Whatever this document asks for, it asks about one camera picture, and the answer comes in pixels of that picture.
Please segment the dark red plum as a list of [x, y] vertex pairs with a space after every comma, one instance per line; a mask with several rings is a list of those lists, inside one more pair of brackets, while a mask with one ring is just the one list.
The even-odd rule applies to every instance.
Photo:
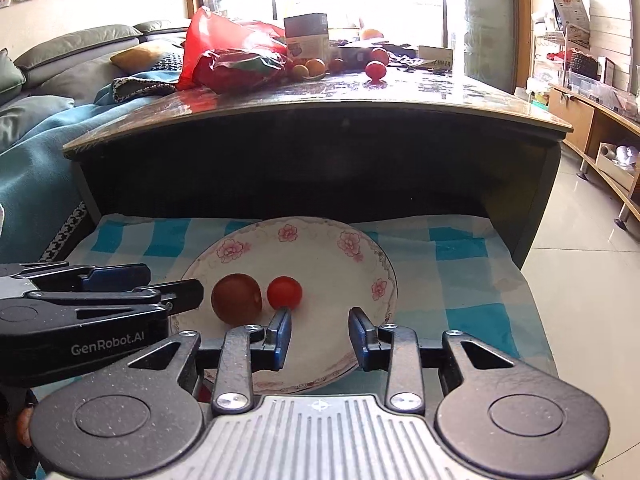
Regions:
[[214, 286], [212, 308], [218, 318], [228, 325], [255, 323], [262, 314], [262, 291], [249, 275], [229, 274]]

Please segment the small red tomato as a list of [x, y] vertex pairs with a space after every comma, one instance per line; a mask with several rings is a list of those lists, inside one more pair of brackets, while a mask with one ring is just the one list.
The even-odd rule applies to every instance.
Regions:
[[290, 276], [278, 276], [268, 285], [267, 299], [274, 310], [296, 309], [303, 300], [303, 287]]

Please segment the teal blanket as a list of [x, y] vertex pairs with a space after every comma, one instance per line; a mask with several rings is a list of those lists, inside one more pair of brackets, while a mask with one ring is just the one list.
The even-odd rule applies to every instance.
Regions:
[[61, 259], [91, 231], [63, 145], [175, 91], [176, 70], [117, 77], [90, 104], [61, 110], [1, 154], [1, 261]]

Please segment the white floral ceramic plate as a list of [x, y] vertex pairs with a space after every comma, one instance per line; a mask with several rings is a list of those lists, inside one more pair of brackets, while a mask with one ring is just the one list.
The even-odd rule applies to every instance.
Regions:
[[212, 292], [232, 273], [254, 278], [260, 289], [280, 276], [302, 288], [302, 301], [292, 312], [284, 367], [254, 376], [254, 389], [261, 394], [310, 391], [348, 375], [357, 366], [348, 334], [349, 310], [360, 307], [372, 323], [383, 324], [397, 307], [395, 270], [370, 236], [333, 220], [290, 217], [244, 226], [206, 248], [183, 274], [203, 285], [203, 301], [177, 315], [172, 331], [223, 337], [229, 327], [214, 312]]

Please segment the blue checkered cloth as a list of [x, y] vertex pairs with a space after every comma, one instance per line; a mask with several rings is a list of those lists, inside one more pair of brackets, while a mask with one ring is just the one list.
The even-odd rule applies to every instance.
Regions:
[[[143, 262], [156, 282], [180, 278], [209, 245], [247, 225], [232, 219], [149, 219], [110, 214], [81, 233], [74, 212], [39, 258], [96, 266]], [[421, 338], [462, 330], [555, 375], [538, 309], [489, 220], [425, 216], [359, 222], [390, 257], [399, 284], [396, 320]]]

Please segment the grey green sofa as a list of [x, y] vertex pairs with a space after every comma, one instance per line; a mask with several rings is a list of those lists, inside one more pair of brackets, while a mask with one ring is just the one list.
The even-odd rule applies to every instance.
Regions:
[[152, 70], [182, 69], [190, 21], [148, 21], [104, 25], [37, 44], [15, 60], [1, 50], [1, 149], [6, 151], [50, 116], [94, 101], [98, 91], [126, 74], [111, 56], [147, 41], [168, 42], [178, 52]]

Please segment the dark coffee table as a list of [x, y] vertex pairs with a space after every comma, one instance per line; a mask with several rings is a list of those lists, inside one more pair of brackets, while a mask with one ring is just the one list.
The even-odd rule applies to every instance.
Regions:
[[467, 76], [390, 70], [242, 96], [179, 91], [68, 142], [91, 212], [488, 219], [522, 264], [570, 124]]

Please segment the red snack package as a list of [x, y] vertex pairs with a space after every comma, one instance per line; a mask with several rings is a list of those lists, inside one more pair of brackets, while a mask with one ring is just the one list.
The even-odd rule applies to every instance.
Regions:
[[288, 58], [268, 50], [209, 50], [196, 63], [194, 84], [217, 94], [240, 93], [282, 79], [288, 71]]

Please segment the yellow cushion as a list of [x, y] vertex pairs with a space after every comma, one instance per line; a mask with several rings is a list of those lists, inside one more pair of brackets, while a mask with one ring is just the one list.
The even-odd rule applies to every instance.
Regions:
[[178, 49], [168, 42], [147, 41], [111, 56], [111, 63], [126, 74], [147, 72], [166, 56], [175, 54]]

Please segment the red plastic bag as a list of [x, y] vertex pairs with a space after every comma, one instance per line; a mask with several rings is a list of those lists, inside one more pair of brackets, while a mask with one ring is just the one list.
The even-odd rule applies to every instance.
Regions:
[[268, 50], [278, 52], [288, 58], [288, 50], [274, 36], [273, 27], [262, 22], [247, 25], [238, 24], [222, 15], [212, 12], [206, 6], [198, 9], [186, 31], [183, 44], [182, 71], [177, 89], [188, 90], [201, 87], [194, 84], [192, 73], [198, 59], [209, 50]]

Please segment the orange fruit on table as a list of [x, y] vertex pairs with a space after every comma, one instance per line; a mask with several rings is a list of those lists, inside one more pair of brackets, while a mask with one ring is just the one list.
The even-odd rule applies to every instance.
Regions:
[[326, 73], [326, 63], [321, 58], [311, 58], [305, 66], [309, 77], [318, 77]]

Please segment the red tomato on table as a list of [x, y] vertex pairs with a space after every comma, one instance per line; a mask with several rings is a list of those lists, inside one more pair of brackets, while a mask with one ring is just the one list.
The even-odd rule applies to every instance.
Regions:
[[364, 69], [372, 81], [381, 81], [386, 75], [386, 65], [380, 61], [370, 61]]

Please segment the grey box on table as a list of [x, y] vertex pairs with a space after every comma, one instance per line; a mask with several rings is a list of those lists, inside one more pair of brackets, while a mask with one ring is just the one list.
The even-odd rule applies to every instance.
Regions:
[[328, 17], [325, 13], [308, 13], [283, 19], [288, 57], [304, 62], [320, 58], [329, 62], [331, 47]]

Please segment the red fruit behind tomato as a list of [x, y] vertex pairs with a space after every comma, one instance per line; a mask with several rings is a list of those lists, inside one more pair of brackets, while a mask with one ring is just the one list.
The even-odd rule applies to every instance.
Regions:
[[380, 62], [383, 65], [387, 66], [390, 62], [390, 54], [384, 48], [375, 47], [371, 49], [370, 60]]

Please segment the wooden tv cabinet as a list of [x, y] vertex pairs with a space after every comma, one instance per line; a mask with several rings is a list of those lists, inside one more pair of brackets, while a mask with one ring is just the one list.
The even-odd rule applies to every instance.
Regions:
[[549, 112], [568, 122], [573, 130], [564, 144], [580, 160], [577, 177], [598, 176], [622, 202], [615, 225], [627, 231], [630, 217], [639, 220], [639, 156], [631, 157], [629, 170], [614, 164], [620, 148], [639, 149], [639, 125], [586, 96], [560, 86], [552, 86]]

